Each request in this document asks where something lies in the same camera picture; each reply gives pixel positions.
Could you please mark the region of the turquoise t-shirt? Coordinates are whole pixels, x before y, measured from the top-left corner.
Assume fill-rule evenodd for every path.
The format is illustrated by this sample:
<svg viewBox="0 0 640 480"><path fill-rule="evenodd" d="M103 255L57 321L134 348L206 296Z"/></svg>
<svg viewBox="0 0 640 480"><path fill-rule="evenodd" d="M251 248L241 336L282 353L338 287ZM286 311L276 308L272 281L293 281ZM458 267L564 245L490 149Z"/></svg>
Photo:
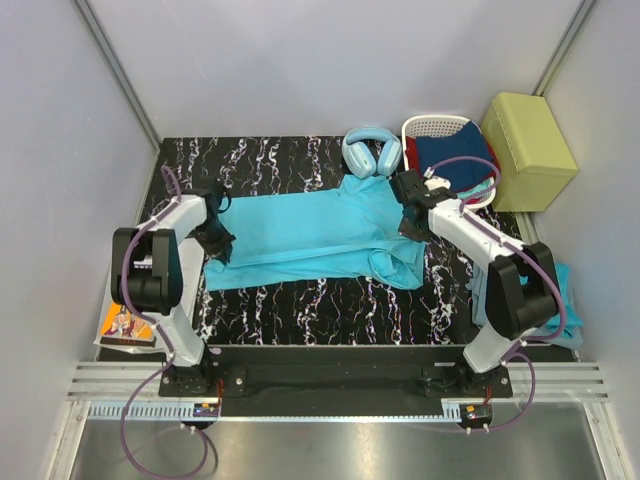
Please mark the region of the turquoise t-shirt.
<svg viewBox="0 0 640 480"><path fill-rule="evenodd" d="M236 198L221 222L235 239L227 264L204 267L210 291L321 278L372 278L401 290L424 280L425 246L398 232L402 207L384 177L339 187Z"/></svg>

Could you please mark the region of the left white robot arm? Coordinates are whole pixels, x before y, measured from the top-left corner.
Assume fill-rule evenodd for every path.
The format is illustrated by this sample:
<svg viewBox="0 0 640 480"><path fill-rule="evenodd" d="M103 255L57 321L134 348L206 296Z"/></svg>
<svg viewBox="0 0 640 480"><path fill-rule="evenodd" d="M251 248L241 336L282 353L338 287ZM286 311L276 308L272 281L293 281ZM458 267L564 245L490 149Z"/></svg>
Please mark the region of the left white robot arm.
<svg viewBox="0 0 640 480"><path fill-rule="evenodd" d="M215 386L211 353L182 303L194 303L187 288L198 285L187 267L199 278L206 256L224 265L231 259L235 236L221 222L230 206L229 190L212 179L206 188L177 191L155 216L112 237L112 300L150 327L165 355L161 386L167 396L203 396Z"/></svg>

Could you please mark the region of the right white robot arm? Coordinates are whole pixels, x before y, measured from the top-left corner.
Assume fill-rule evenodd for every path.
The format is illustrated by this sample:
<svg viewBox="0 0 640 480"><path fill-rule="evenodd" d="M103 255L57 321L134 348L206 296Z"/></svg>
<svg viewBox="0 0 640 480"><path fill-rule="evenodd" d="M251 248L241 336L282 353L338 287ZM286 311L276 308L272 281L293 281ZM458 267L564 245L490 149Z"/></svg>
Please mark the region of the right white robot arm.
<svg viewBox="0 0 640 480"><path fill-rule="evenodd" d="M395 175L390 185L403 209L399 234L416 242L443 238L485 274L487 322L454 366L444 369L438 385L476 396L521 344L563 333L567 311L551 250L502 233L450 190L428 189L415 170Z"/></svg>

